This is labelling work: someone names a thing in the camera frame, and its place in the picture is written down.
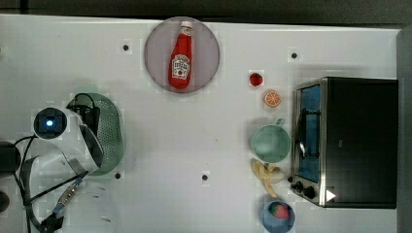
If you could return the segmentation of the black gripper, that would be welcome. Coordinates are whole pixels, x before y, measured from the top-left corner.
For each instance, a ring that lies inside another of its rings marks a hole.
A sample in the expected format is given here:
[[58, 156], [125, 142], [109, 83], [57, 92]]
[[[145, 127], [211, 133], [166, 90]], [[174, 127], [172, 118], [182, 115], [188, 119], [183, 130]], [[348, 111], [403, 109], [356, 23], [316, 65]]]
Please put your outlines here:
[[100, 119], [100, 109], [95, 105], [94, 102], [90, 104], [73, 104], [69, 103], [67, 109], [78, 114], [83, 123], [93, 132], [94, 135], [97, 135], [98, 124]]

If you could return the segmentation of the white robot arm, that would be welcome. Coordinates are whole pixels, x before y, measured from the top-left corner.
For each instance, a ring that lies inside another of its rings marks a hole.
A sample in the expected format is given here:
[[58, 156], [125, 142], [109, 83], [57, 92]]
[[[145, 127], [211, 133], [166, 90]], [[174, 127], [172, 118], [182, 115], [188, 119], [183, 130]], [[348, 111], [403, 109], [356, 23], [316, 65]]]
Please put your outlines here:
[[121, 233], [107, 187], [93, 178], [120, 163], [120, 114], [112, 102], [48, 107], [33, 118], [36, 154], [19, 173], [29, 223], [39, 233]]

